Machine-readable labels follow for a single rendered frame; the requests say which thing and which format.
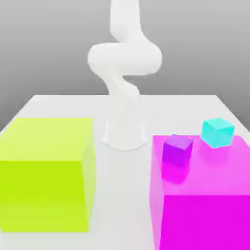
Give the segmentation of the small purple cube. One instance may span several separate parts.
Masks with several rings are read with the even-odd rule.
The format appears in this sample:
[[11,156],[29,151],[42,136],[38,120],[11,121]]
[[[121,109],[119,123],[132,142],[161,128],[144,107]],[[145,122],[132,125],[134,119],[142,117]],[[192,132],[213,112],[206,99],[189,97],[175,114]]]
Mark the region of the small purple cube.
[[172,134],[163,145],[162,160],[168,164],[186,165],[192,155],[193,140],[188,136]]

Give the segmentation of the small cyan cube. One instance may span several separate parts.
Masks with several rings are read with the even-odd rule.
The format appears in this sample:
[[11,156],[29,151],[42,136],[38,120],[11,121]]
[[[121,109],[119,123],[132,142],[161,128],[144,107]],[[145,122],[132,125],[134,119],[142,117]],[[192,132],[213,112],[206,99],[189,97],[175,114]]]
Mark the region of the small cyan cube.
[[229,146],[232,143],[235,126],[222,118],[203,122],[201,139],[211,148]]

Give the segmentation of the large yellow-green box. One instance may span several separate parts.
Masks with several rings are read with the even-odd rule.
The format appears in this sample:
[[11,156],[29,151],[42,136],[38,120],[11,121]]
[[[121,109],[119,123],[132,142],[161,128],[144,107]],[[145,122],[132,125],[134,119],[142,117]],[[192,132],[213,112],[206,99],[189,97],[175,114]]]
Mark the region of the large yellow-green box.
[[91,118],[16,118],[0,135],[3,232],[87,232],[95,187]]

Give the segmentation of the large magenta box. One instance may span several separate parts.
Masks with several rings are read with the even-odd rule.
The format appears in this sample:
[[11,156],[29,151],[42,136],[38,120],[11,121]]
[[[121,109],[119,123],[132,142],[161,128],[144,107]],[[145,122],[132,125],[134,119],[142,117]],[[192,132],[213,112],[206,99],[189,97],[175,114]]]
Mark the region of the large magenta box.
[[250,250],[250,146],[213,149],[193,135],[189,163],[163,163],[155,135],[149,202],[155,250]]

